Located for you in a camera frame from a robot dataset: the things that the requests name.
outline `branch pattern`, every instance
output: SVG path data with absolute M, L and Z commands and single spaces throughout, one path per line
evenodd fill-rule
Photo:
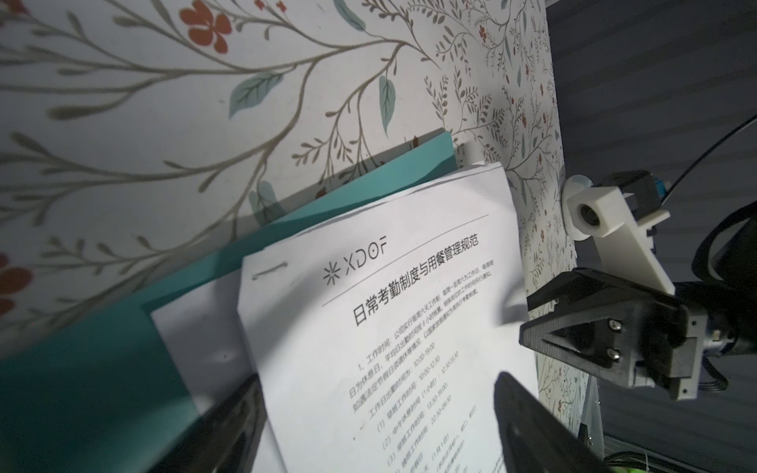
M 259 110 L 283 120 L 272 132 L 252 132 L 245 148 L 213 152 L 200 164 L 161 150 L 146 157 L 152 163 L 149 170 L 131 166 L 129 159 L 125 166 L 111 166 L 108 157 L 88 159 L 86 140 L 61 146 L 28 120 L 6 120 L 9 139 L 0 145 L 0 176 L 7 176 L 0 179 L 0 232 L 44 232 L 44 238 L 23 243 L 23 253 L 36 256 L 21 263 L 34 268 L 36 279 L 75 278 L 84 286 L 94 279 L 96 287 L 105 289 L 77 296 L 43 294 L 32 284 L 14 296 L 13 312 L 0 313 L 0 331 L 21 339 L 27 331 L 49 333 L 69 325 L 165 275 L 190 249 L 217 248 L 203 247 L 205 241 L 234 241 L 249 232 L 241 218 L 250 212 L 259 225 L 283 215 L 274 188 L 286 195 L 312 185 L 319 189 L 312 196 L 317 198 L 382 165 L 376 153 L 436 126 L 450 132 L 458 150 L 475 143 L 482 159 L 506 167 L 522 250 L 529 255 L 529 290 L 559 271 L 557 262 L 572 260 L 572 243 L 558 230 L 557 190 L 564 167 L 546 16 L 539 0 L 334 0 L 314 7 L 323 12 L 316 21 L 328 22 L 321 24 L 313 23 L 312 13 L 299 13 L 305 3 L 295 0 L 127 3 L 99 0 L 90 8 L 107 12 L 119 38 L 149 38 L 152 47 L 177 58 L 178 65 L 156 63 L 120 47 L 93 23 L 100 17 L 82 8 L 53 20 L 38 14 L 41 2 L 23 0 L 13 4 L 20 8 L 2 10 L 10 4 L 0 5 L 0 93 L 34 97 L 45 104 L 35 120 L 83 134 L 87 120 L 117 123 L 120 110 L 144 106 L 145 96 L 156 91 L 181 93 L 197 81 L 232 81 L 236 86 L 224 105 L 231 123 Z M 293 44 L 301 45 L 301 52 Z M 263 60 L 258 48 L 292 48 L 300 54 L 278 59 L 277 53 Z M 351 68 L 357 58 L 359 66 Z M 52 73 L 18 79 L 43 69 Z M 353 84 L 323 100 L 313 99 L 325 77 L 340 75 Z M 208 101 L 207 106 L 217 105 Z M 135 142 L 140 138 L 132 137 Z M 407 146 L 417 145 L 415 138 Z M 282 179 L 282 168 L 291 179 Z M 239 179 L 237 184 L 226 188 L 223 183 L 232 177 Z M 290 180 L 297 182 L 293 188 L 286 185 Z M 58 223 L 69 211 L 63 210 L 66 204 L 84 192 L 100 195 L 105 189 L 178 182 L 196 185 L 193 194 L 182 198 L 207 201 L 220 189 L 226 198 L 192 235 L 164 247 L 151 243 L 164 241 L 155 236 L 156 229 L 137 223 L 135 235 L 100 238 Z M 35 297 L 26 296 L 35 290 Z M 556 381 L 540 389 L 546 386 L 563 398 L 585 383 L 558 365 L 541 367 L 547 373 L 540 380 Z M 576 378 L 573 384 L 566 384 L 566 373 Z M 567 391 L 556 388 L 563 385 L 569 386 Z M 542 400 L 554 412 L 580 410 L 576 399 L 554 404 L 550 395 Z M 574 417 L 571 413 L 565 419 Z

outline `paper document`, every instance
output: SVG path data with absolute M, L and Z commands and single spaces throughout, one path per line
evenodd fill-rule
M 498 163 L 246 257 L 238 312 L 289 473 L 504 471 L 494 382 L 537 379 Z
M 255 373 L 236 312 L 239 278 L 231 272 L 150 314 L 201 415 Z
M 286 473 L 279 446 L 273 436 L 271 421 L 268 419 L 263 426 L 263 433 L 260 435 L 260 443 L 257 445 L 251 473 Z

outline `screw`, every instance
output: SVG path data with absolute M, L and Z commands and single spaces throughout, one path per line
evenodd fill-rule
M 620 352 L 615 348 L 608 348 L 607 356 L 609 356 L 612 361 L 618 361 L 620 359 Z

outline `wall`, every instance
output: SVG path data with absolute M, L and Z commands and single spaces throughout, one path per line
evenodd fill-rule
M 546 249 L 551 74 L 541 0 L 0 0 L 0 359 L 440 128 Z
M 562 0 L 547 11 L 567 174 L 645 169 L 674 181 L 757 112 L 755 2 Z M 757 126 L 719 148 L 671 197 L 658 259 L 674 281 L 706 234 L 757 198 Z M 578 265 L 599 267 L 591 241 Z M 722 394 L 673 404 L 658 389 L 600 384 L 605 429 L 710 471 L 753 471 L 755 362 L 713 362 Z

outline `floral wallpaper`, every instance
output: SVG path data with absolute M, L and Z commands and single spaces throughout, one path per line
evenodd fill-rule
M 440 128 L 506 167 L 529 291 L 575 261 L 543 0 L 0 0 L 0 100 L 2 356 Z

